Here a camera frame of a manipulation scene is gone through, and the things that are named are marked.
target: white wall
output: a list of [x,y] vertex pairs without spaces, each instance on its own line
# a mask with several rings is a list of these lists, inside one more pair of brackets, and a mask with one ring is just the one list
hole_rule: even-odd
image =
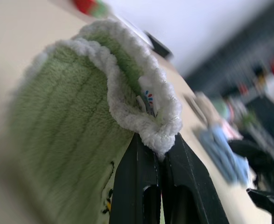
[[198,66],[274,0],[106,0],[174,54],[181,75]]
[[85,24],[47,0],[0,0],[0,133],[10,91],[32,58]]

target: blue towel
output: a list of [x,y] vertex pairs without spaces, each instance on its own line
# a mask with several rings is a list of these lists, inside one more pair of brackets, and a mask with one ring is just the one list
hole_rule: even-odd
[[228,183],[240,182],[248,186],[250,169],[246,158],[236,155],[228,145],[219,125],[211,126],[199,136],[200,143]]

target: white fluffy trim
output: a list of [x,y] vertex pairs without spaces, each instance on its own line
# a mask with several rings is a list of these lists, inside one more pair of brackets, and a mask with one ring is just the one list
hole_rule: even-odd
[[[116,57],[107,47],[82,38],[82,36],[96,34],[100,31],[107,32],[108,35],[121,43],[123,49],[143,69],[144,75],[153,85],[154,93],[159,96],[158,103],[163,115],[162,124],[158,124],[145,113],[132,113],[136,110],[125,103],[122,85],[120,85],[122,72],[117,65]],[[149,49],[143,42],[119,22],[97,21],[84,27],[79,35],[72,40],[58,41],[47,47],[35,58],[27,70],[25,81],[22,84],[28,83],[39,72],[48,55],[59,45],[68,46],[78,55],[88,56],[94,65],[106,74],[107,100],[111,115],[121,127],[139,133],[142,142],[156,152],[162,160],[164,154],[174,145],[175,135],[182,128],[180,118],[182,107],[175,97],[173,87],[166,81],[165,72],[159,68],[157,60],[150,55]]]
[[123,50],[142,68],[143,75],[151,81],[155,95],[159,96],[158,104],[163,111],[163,124],[158,126],[145,116],[128,113],[126,106],[119,101],[119,96],[116,97],[121,94],[116,87],[117,79],[108,77],[110,112],[120,126],[139,133],[143,143],[162,158],[174,145],[175,135],[182,128],[182,106],[176,98],[174,88],[167,82],[165,72],[160,69],[156,58],[151,55],[144,42],[124,24],[110,20],[96,21],[83,27],[75,38],[88,37],[100,32],[106,32],[120,43]]

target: green fleece cloth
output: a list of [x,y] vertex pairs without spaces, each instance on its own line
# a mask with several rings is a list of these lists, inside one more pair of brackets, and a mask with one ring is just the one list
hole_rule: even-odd
[[[117,40],[110,28],[118,31]],[[88,29],[35,59],[9,116],[21,175],[51,224],[107,224],[114,175],[131,142],[130,130],[162,157],[181,128],[181,106],[157,61],[118,23],[97,22]],[[131,54],[120,40],[135,47]],[[133,58],[134,51],[140,56]],[[161,111],[167,113],[159,118],[141,112],[136,101],[138,79],[146,70],[163,87]]]

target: blue cloth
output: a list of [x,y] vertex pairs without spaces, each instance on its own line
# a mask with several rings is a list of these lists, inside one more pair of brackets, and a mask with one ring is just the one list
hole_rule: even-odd
[[199,140],[227,182],[240,182],[248,186],[250,182],[248,161],[233,153],[219,125],[202,131]]

